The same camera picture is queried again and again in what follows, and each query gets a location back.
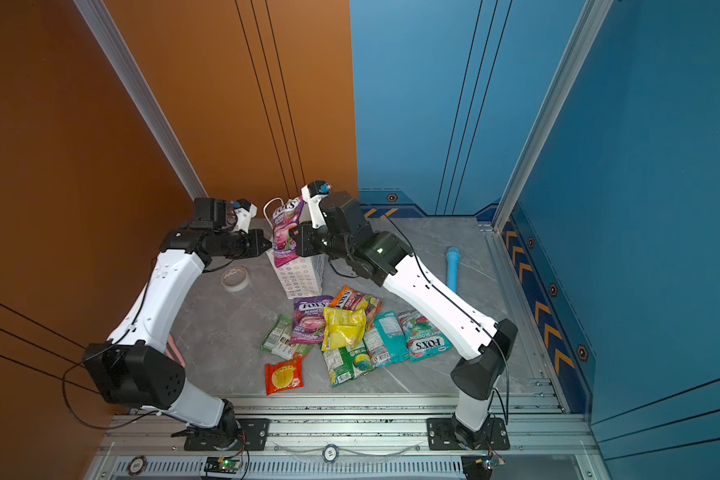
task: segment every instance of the blue cylindrical object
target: blue cylindrical object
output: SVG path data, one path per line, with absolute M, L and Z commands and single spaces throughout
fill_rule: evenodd
M 456 293 L 456 279 L 458 278 L 458 260 L 461 258 L 461 254 L 458 252 L 458 248 L 452 246 L 448 249 L 448 253 L 445 255 L 448 259 L 448 288 L 451 292 Z

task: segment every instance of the orange wall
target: orange wall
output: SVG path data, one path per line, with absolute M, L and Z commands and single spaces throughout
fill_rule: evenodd
M 84 345 L 103 341 L 191 211 L 74 4 L 0 0 L 0 301 Z M 81 358 L 2 309 L 0 326 Z M 69 365 L 3 333 L 0 353 L 55 375 Z M 86 376 L 72 378 L 92 386 Z M 97 394 L 69 391 L 80 416 L 108 423 Z M 32 478 L 79 478 L 101 436 L 73 421 L 57 379 L 0 359 L 0 478 L 19 464 Z
M 106 6 L 211 197 L 263 206 L 316 179 L 356 195 L 349 0 Z

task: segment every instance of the candy bag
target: candy bag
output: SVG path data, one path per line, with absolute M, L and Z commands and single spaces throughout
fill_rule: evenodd
M 279 268 L 298 257 L 296 242 L 288 235 L 288 231 L 298 225 L 298 218 L 302 214 L 304 200 L 301 197 L 289 200 L 287 204 L 279 206 L 272 213 L 272 255 L 275 267 Z
M 344 285 L 330 306 L 342 310 L 364 310 L 365 329 L 370 330 L 376 315 L 382 310 L 382 301 L 375 296 L 358 292 Z
M 289 344 L 288 342 L 291 341 L 292 332 L 293 320 L 284 315 L 280 315 L 277 323 L 275 323 L 275 327 L 264 339 L 262 350 L 274 353 L 286 360 L 292 359 L 295 354 L 299 354 L 302 357 L 307 356 L 307 353 L 312 349 L 312 345 L 303 343 Z
M 374 367 L 403 362 L 408 358 L 405 335 L 392 311 L 376 316 L 376 325 L 365 333 L 363 342 Z
M 355 349 L 362 345 L 365 331 L 365 311 L 341 310 L 327 307 L 324 311 L 326 318 L 326 334 L 322 341 L 322 350 L 335 350 L 345 346 Z
M 331 386 L 338 386 L 373 370 L 371 357 L 364 346 L 354 350 L 345 347 L 329 350 L 322 354 L 322 358 L 326 360 Z
M 400 327 L 405 332 L 408 354 L 412 362 L 437 355 L 452 347 L 445 335 L 416 310 L 400 314 Z
M 322 343 L 326 319 L 323 310 L 331 302 L 330 296 L 308 296 L 293 299 L 293 331 L 290 344 Z
M 277 365 L 264 365 L 264 381 L 267 395 L 303 387 L 302 357 L 297 355 Z

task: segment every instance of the black line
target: black line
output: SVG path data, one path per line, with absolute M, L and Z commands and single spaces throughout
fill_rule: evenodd
M 45 370 L 36 369 L 36 368 L 34 368 L 33 366 L 29 366 L 29 365 L 27 365 L 26 363 L 20 362 L 19 360 L 13 360 L 13 359 L 8 358 L 8 357 L 6 357 L 5 355 L 1 355 L 1 354 L 0 354 L 0 358 L 3 359 L 3 360 L 8 360 L 9 362 L 16 363 L 17 365 L 21 365 L 21 366 L 23 366 L 23 367 L 27 367 L 29 370 L 35 370 L 36 372 L 42 373 L 43 375 L 48 375 L 48 376 L 51 376 L 51 377 L 53 377 L 53 378 L 55 378 L 55 379 L 57 379 L 57 380 L 61 380 L 61 377 L 60 377 L 60 376 L 56 376 L 56 375 L 54 375 L 53 373 L 48 373 L 48 372 L 46 372 Z M 74 385 L 74 386 L 77 386 L 77 387 L 79 387 L 79 388 L 81 388 L 81 389 L 83 389 L 83 390 L 87 390 L 87 391 L 89 391 L 89 392 L 93 392 L 93 393 L 95 393 L 95 394 L 97 394 L 97 395 L 101 395 L 101 394 L 98 393 L 96 390 L 89 389 L 88 387 L 79 385 L 79 384 L 77 384 L 77 383 L 75 383 L 75 382 L 70 382 L 69 380 L 67 380 L 67 383 L 69 383 L 69 384 L 71 384 L 71 385 Z
M 62 356 L 62 355 L 59 355 L 59 354 L 56 353 L 56 352 L 52 352 L 52 351 L 48 350 L 47 348 L 44 348 L 44 347 L 42 347 L 42 346 L 39 346 L 37 343 L 30 342 L 29 340 L 27 340 L 27 339 L 25 339 L 25 338 L 22 338 L 22 337 L 20 337 L 19 335 L 16 335 L 16 334 L 14 334 L 14 333 L 11 333 L 11 332 L 9 332 L 9 331 L 7 331 L 7 330 L 3 330 L 3 329 L 0 328 L 0 331 L 1 331 L 2 333 L 7 333 L 7 334 L 9 334 L 10 336 L 12 336 L 12 337 L 15 338 L 15 339 L 19 339 L 19 340 L 21 340 L 22 342 L 29 343 L 29 344 L 32 345 L 32 346 L 36 346 L 37 348 L 39 348 L 40 350 L 43 350 L 44 352 L 48 352 L 48 353 L 50 353 L 51 355 L 56 355 L 57 357 L 59 357 L 59 358 L 62 359 L 62 360 L 67 360 L 69 363 L 77 363 L 75 360 L 69 360 L 66 356 Z
M 702 388 L 702 387 L 711 385 L 711 384 L 713 384 L 713 383 L 717 383 L 717 382 L 719 382 L 719 381 L 720 381 L 720 378 L 719 378 L 719 379 L 710 380 L 710 381 L 708 381 L 708 382 L 706 382 L 706 383 L 702 383 L 701 385 L 697 385 L 697 386 L 692 387 L 692 388 L 690 388 L 690 389 L 685 389 L 685 390 L 682 390 L 681 392 L 673 393 L 673 394 L 670 395 L 670 396 L 666 396 L 666 397 L 664 397 L 664 398 L 659 398 L 658 400 L 653 400 L 652 402 L 648 402 L 648 403 L 646 403 L 645 405 L 641 405 L 641 406 L 639 406 L 639 407 L 631 408 L 631 409 L 627 410 L 626 412 L 617 413 L 617 414 L 612 415 L 612 416 L 610 416 L 610 417 L 608 417 L 608 418 L 603 418 L 602 420 L 598 420 L 598 421 L 596 421 L 596 422 L 593 422 L 592 425 L 595 426 L 595 425 L 597 425 L 598 423 L 606 422 L 606 421 L 611 420 L 611 419 L 613 419 L 613 418 L 615 418 L 615 417 L 621 417 L 622 415 L 626 415 L 627 413 L 632 413 L 632 412 L 634 412 L 635 410 L 640 410 L 641 408 L 645 408 L 645 407 L 648 407 L 648 406 L 655 405 L 655 404 L 657 404 L 657 403 L 659 403 L 659 402 L 663 402 L 664 400 L 669 400 L 670 398 L 674 398 L 674 397 L 676 397 L 676 396 L 681 396 L 681 395 L 684 394 L 684 393 L 692 392 L 693 390 L 700 389 L 700 388 Z
M 682 445 L 675 445 L 675 446 L 671 446 L 671 447 L 655 448 L 653 450 L 646 450 L 645 452 L 631 453 L 629 455 L 622 455 L 622 456 L 618 456 L 618 457 L 603 458 L 603 460 L 605 462 L 608 462 L 609 460 L 618 460 L 619 458 L 634 457 L 634 456 L 638 456 L 638 455 L 645 455 L 647 453 L 663 452 L 664 450 L 672 450 L 674 448 L 682 448 L 682 447 L 691 447 L 694 445 L 702 445 L 704 443 L 712 443 L 712 442 L 718 442 L 718 441 L 720 441 L 720 437 L 710 438 L 709 440 L 701 440 L 699 442 L 683 443 Z
M 461 81 L 461 92 L 458 95 L 458 104 L 456 105 L 456 116 L 454 117 L 454 127 L 451 130 L 451 140 L 448 142 L 448 152 L 445 154 L 445 166 L 443 166 L 443 177 L 440 179 L 440 190 L 438 190 L 438 202 L 434 206 L 434 214 L 438 214 L 440 208 L 440 195 L 443 191 L 443 182 L 445 182 L 445 171 L 448 169 L 448 157 L 451 155 L 451 144 L 454 141 L 454 132 L 456 131 L 456 120 L 458 120 L 458 110 L 461 107 L 461 96 L 464 95 L 464 84 L 467 82 L 467 72 L 469 71 L 469 60 L 472 58 L 472 48 L 474 47 L 474 36 L 478 34 L 478 23 L 480 23 L 480 11 L 483 9 L 483 0 L 480 0 L 480 8 L 478 8 L 478 18 L 474 21 L 474 32 L 472 32 L 472 43 L 469 45 L 469 55 L 467 55 L 467 66 L 464 67 L 464 80 Z
M 0 303 L 0 306 L 2 306 L 3 308 L 5 308 L 5 309 L 8 310 L 9 312 L 12 312 L 12 313 L 15 313 L 16 315 L 19 315 L 19 316 L 20 316 L 21 318 L 23 318 L 24 320 L 27 320 L 27 321 L 29 321 L 29 322 L 32 322 L 32 323 L 34 323 L 35 325 L 37 325 L 38 327 L 40 327 L 40 328 L 42 328 L 42 329 L 46 329 L 47 331 L 53 333 L 54 335 L 59 336 L 59 337 L 63 338 L 64 340 L 67 340 L 67 341 L 70 342 L 70 343 L 74 343 L 74 344 L 77 345 L 79 348 L 85 350 L 85 347 L 82 346 L 81 344 L 79 344 L 78 342 L 76 342 L 76 341 L 74 341 L 74 340 L 70 340 L 70 339 L 68 339 L 66 336 L 61 335 L 60 333 L 58 333 L 56 330 L 52 330 L 52 329 L 46 327 L 45 325 L 43 325 L 42 323 L 36 322 L 35 320 L 32 320 L 31 318 L 29 318 L 29 317 L 26 316 L 25 314 L 19 313 L 19 312 L 17 312 L 16 310 L 10 308 L 8 305 L 5 305 L 4 303 Z
M 298 180 L 296 179 L 296 169 L 291 161 L 291 149 L 288 148 L 288 138 L 286 138 L 286 128 L 282 126 L 282 116 L 280 115 L 280 107 L 277 104 L 277 95 L 275 95 L 275 84 L 272 82 L 272 74 L 269 72 L 269 62 L 266 60 L 266 52 L 264 51 L 264 41 L 262 33 L 259 30 L 259 19 L 256 17 L 256 8 L 251 1 L 251 10 L 253 10 L 253 21 L 256 23 L 256 32 L 259 34 L 259 44 L 262 46 L 262 54 L 264 55 L 264 65 L 266 65 L 266 74 L 269 77 L 269 87 L 272 89 L 272 100 L 275 101 L 275 110 L 277 110 L 277 119 L 280 121 L 280 131 L 282 132 L 282 141 L 286 144 L 286 154 L 288 155 L 288 164 L 291 166 L 291 176 L 293 176 L 293 184 L 296 186 L 296 196 L 298 196 Z
M 456 203 L 458 202 L 458 195 L 461 193 L 461 184 L 464 182 L 464 174 L 467 173 L 467 164 L 469 163 L 469 155 L 472 153 L 472 144 L 474 144 L 474 136 L 478 132 L 478 127 L 480 126 L 480 116 L 483 114 L 483 107 L 485 106 L 485 98 L 488 96 L 488 87 L 490 86 L 490 80 L 494 76 L 494 68 L 496 68 L 496 59 L 499 56 L 499 49 L 501 48 L 501 40 L 504 38 L 504 30 L 507 28 L 507 20 L 509 20 L 509 12 L 512 11 L 512 2 L 514 0 L 510 0 L 509 2 L 509 8 L 507 9 L 507 17 L 504 18 L 504 26 L 501 28 L 501 36 L 499 37 L 499 45 L 496 46 L 496 54 L 494 55 L 494 64 L 490 67 L 490 75 L 488 76 L 488 84 L 485 85 L 485 94 L 483 95 L 483 103 L 480 106 L 480 113 L 478 114 L 478 121 L 474 126 L 474 131 L 472 132 L 472 141 L 469 143 L 469 151 L 467 152 L 467 159 L 464 161 L 464 169 L 461 171 L 461 179 L 458 182 L 458 190 L 456 190 L 456 197 L 454 198 L 454 207 L 451 210 L 451 214 L 456 211 Z
M 653 427 L 648 427 L 648 428 L 643 428 L 642 430 L 637 430 L 637 431 L 635 431 L 635 432 L 625 433 L 625 434 L 623 434 L 623 435 L 619 435 L 619 436 L 615 436 L 615 437 L 611 437 L 611 438 L 606 438 L 605 440 L 599 440 L 597 443 L 600 444 L 600 443 L 603 443 L 603 442 L 610 442 L 611 440 L 616 440 L 617 438 L 628 437 L 628 436 L 630 436 L 630 435 L 635 435 L 636 433 L 647 432 L 648 430 L 653 430 L 654 428 L 666 427 L 666 426 L 668 426 L 668 425 L 672 425 L 672 424 L 675 424 L 675 423 L 684 422 L 685 420 L 693 420 L 694 418 L 699 418 L 699 417 L 708 416 L 708 415 L 711 415 L 711 414 L 713 414 L 713 413 L 720 413 L 720 408 L 717 408 L 717 409 L 715 409 L 715 410 L 710 410 L 709 412 L 700 413 L 700 414 L 698 414 L 698 415 L 692 415 L 692 416 L 690 416 L 690 417 L 685 417 L 685 418 L 680 418 L 680 419 L 677 419 L 677 420 L 672 420 L 672 422 L 662 423 L 661 425 L 657 425 L 657 426 L 653 426 Z
M 288 107 L 288 118 L 291 120 L 291 131 L 293 132 L 293 143 L 296 144 L 296 156 L 298 158 L 298 168 L 302 172 L 302 185 L 306 185 L 307 180 L 304 176 L 304 166 L 302 165 L 302 155 L 298 151 L 298 139 L 296 138 L 296 129 L 293 126 L 293 115 L 291 115 L 291 104 L 288 101 L 288 89 L 286 89 L 286 79 L 282 75 L 282 64 L 280 64 L 280 53 L 277 51 L 277 40 L 275 40 L 275 29 L 272 28 L 272 16 L 269 14 L 268 0 L 264 0 L 266 5 L 266 16 L 269 18 L 269 31 L 272 32 L 272 43 L 275 45 L 275 56 L 277 56 L 277 66 L 280 69 L 280 80 L 282 80 L 282 91 L 286 94 L 286 106 Z
M 246 46 L 248 47 L 248 55 L 251 58 L 251 66 L 253 66 L 253 74 L 256 76 L 256 84 L 259 85 L 259 95 L 262 98 L 262 106 L 264 107 L 264 115 L 266 115 L 266 122 L 269 125 L 269 133 L 272 136 L 272 143 L 275 145 L 275 153 L 277 154 L 277 161 L 280 163 L 280 171 L 282 173 L 282 182 L 286 185 L 286 193 L 291 196 L 290 190 L 288 189 L 288 180 L 286 180 L 286 171 L 282 167 L 282 159 L 280 158 L 280 150 L 277 148 L 277 142 L 275 141 L 275 131 L 272 129 L 272 122 L 269 121 L 269 112 L 266 110 L 266 102 L 264 101 L 264 92 L 262 91 L 262 85 L 259 82 L 259 74 L 256 72 L 256 63 L 253 61 L 253 53 L 251 53 L 251 45 L 248 43 L 248 35 L 246 34 L 246 27 L 242 24 L 242 15 L 240 15 L 240 5 L 235 0 L 235 7 L 237 8 L 237 17 L 240 19 L 240 27 L 242 28 L 242 36 L 246 40 Z
M 480 58 L 480 68 L 478 68 L 478 79 L 474 81 L 474 88 L 472 89 L 472 99 L 469 101 L 469 110 L 467 110 L 467 121 L 464 122 L 464 131 L 461 132 L 461 142 L 458 146 L 458 153 L 456 154 L 456 164 L 454 165 L 454 174 L 451 176 L 451 186 L 448 188 L 448 196 L 445 198 L 445 206 L 443 207 L 443 214 L 448 210 L 448 201 L 451 199 L 451 191 L 454 188 L 454 178 L 456 178 L 456 170 L 458 169 L 458 158 L 461 157 L 461 148 L 464 146 L 464 136 L 467 134 L 467 127 L 469 126 L 469 117 L 472 113 L 472 105 L 474 104 L 474 94 L 478 91 L 478 83 L 480 83 L 480 73 L 483 71 L 483 60 L 485 60 L 485 51 L 488 49 L 488 40 L 490 39 L 490 31 L 494 27 L 494 18 L 496 17 L 496 8 L 499 6 L 498 0 L 494 4 L 494 14 L 490 17 L 490 26 L 488 27 L 488 35 L 485 37 L 485 46 L 483 47 L 483 56 Z

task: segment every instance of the lemon image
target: lemon image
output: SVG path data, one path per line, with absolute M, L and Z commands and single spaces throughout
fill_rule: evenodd
M 296 367 L 293 365 L 278 368 L 278 370 L 272 372 L 272 384 L 278 389 L 286 388 L 293 382 L 293 372 L 295 370 Z

